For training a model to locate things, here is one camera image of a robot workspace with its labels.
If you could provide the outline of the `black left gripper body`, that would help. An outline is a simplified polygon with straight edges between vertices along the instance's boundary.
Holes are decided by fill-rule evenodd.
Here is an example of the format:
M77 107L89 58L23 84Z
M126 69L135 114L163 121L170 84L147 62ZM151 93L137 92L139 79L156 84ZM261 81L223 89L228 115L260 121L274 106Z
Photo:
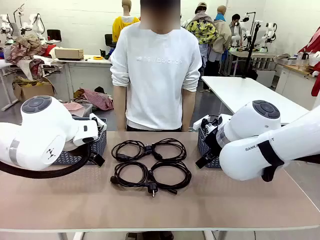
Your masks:
M95 141L91 146L91 152L94 154L102 155L102 141Z

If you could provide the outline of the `black office chair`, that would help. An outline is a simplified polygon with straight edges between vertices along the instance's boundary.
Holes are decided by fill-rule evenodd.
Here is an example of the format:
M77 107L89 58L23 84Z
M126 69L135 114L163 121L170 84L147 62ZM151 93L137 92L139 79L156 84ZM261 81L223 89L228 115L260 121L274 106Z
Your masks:
M117 43L113 41L112 34L105 34L104 35L105 45L110 48L115 48Z
M48 29L47 39L61 42L62 41L61 31L59 29Z

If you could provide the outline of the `background person in dark top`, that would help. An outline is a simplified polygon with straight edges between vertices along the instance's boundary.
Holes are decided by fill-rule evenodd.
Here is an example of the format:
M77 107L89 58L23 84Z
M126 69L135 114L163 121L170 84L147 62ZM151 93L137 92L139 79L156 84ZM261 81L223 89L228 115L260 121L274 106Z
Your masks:
M237 13L232 16L231 22L230 22L230 24L229 24L229 27L230 27L230 30L231 30L231 36L232 36L232 37L233 37L233 36L236 36L236 34L235 34L235 27L236 27L236 23L238 23L240 19L241 19L241 17L240 17L240 15L237 14ZM237 44L240 46L240 45L242 44L241 28L238 27L237 31L238 31L237 35L240 36L240 40L237 41Z

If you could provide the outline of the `red hanging cloth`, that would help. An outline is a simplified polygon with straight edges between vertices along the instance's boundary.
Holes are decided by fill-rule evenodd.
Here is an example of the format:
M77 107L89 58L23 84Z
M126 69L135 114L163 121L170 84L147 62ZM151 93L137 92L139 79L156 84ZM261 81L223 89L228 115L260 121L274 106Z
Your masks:
M300 52L312 53L315 54L320 52L320 26L317 28L316 32L311 37L310 41L307 45L305 45ZM313 67L313 70L318 71L318 75L316 77L315 83L311 90L311 95L313 97L317 97L320 92L320 61Z

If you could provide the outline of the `grey robot workbench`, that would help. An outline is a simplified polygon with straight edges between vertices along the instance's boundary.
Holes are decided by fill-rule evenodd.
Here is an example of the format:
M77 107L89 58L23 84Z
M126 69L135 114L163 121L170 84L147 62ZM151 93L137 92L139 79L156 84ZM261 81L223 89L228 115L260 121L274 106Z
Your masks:
M229 51L226 66L224 67L226 76L241 76L245 70L248 55L248 51ZM249 66L257 71L274 71L276 69L275 56L275 54L269 52L253 52Z

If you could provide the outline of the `pink checkered cloth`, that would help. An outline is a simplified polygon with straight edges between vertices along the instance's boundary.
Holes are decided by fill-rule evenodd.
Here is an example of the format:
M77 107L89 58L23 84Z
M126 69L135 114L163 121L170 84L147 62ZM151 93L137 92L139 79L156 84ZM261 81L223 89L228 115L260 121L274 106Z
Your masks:
M67 102L67 103L63 103L63 105L68 111L78 111L78 110L84 109L84 107L77 102Z

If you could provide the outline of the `white background table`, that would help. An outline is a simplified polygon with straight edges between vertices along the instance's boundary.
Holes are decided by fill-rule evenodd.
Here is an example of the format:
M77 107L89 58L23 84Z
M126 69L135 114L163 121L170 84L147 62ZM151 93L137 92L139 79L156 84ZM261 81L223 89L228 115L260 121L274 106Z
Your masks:
M251 78L203 76L209 86L232 113L254 100L264 100L280 111L281 123L289 124L309 111Z

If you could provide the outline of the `person's right forearm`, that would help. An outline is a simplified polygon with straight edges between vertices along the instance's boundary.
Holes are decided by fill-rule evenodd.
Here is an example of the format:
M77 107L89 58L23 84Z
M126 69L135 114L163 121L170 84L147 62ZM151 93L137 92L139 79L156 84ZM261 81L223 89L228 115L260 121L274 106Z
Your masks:
M122 86L113 87L113 103L116 116L117 130L126 131L126 100L127 88Z

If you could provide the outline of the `person in white sweatshirt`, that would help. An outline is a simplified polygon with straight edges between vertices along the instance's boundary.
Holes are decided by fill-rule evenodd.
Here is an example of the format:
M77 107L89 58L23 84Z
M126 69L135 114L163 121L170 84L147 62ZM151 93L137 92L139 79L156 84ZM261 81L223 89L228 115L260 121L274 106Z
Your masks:
M140 21L120 32L113 86L126 88L126 131L182 131L182 90L196 92L196 37L181 27L181 0L140 0Z

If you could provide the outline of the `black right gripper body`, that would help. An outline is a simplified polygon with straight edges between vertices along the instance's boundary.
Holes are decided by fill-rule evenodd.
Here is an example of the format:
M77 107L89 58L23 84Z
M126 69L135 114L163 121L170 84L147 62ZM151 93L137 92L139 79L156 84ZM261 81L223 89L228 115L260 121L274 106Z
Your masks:
M214 129L205 136L204 142L209 147L209 150L205 155L205 159L207 161L213 161L214 159L219 157L220 152L222 150L221 146L217 141L217 132L218 130Z

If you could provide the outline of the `white wooden-top counter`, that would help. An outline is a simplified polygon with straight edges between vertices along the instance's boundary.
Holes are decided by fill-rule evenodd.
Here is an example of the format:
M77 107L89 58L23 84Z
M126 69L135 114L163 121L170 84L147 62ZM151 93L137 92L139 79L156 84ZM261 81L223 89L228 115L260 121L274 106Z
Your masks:
M316 102L316 97L311 95L311 91L316 81L316 77L307 70L300 69L293 59L275 58L276 67L281 68L279 80L275 91L283 97L296 104L311 110Z

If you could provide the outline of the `mannequin in yellow hoodie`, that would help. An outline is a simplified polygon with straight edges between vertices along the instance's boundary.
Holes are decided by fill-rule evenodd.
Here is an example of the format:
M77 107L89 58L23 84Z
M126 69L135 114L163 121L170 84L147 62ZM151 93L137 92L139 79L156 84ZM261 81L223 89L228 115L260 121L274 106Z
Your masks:
M131 0L122 0L123 15L118 16L112 25L112 42L117 43L122 29L132 24L138 23L139 18L131 16Z

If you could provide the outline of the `brown cardboard box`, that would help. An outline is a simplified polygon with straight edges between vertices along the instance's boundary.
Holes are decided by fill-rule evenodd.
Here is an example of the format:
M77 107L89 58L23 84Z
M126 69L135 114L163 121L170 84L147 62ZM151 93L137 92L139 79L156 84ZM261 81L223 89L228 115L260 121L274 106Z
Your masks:
M59 60L80 61L84 58L84 50L78 48L56 48L55 56Z

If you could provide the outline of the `black tripod stand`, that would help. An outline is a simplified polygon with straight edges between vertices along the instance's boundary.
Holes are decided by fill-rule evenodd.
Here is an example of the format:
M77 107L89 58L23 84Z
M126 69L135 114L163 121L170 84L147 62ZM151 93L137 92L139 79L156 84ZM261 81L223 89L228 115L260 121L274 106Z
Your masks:
M245 79L248 76L248 72L250 71L250 61L251 61L253 49L254 49L254 46L255 46L255 42L256 42L256 39L257 39L257 34L258 34L258 31L259 31L259 28L261 27L261 22L260 21L255 20L254 22L255 22L254 35L253 35L253 38L252 38L252 41L251 41L251 44L250 44L250 47L249 47L248 56L246 58L245 69L244 69L244 72L242 74L242 78L243 79Z

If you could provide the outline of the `red checkered cloth heap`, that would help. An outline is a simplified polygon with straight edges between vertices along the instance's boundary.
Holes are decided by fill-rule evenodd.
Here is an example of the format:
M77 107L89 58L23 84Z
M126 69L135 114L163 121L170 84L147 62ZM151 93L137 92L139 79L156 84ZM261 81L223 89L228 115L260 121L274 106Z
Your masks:
M113 98L106 93L79 88L73 93L73 101L92 104L94 108L109 111L114 109Z

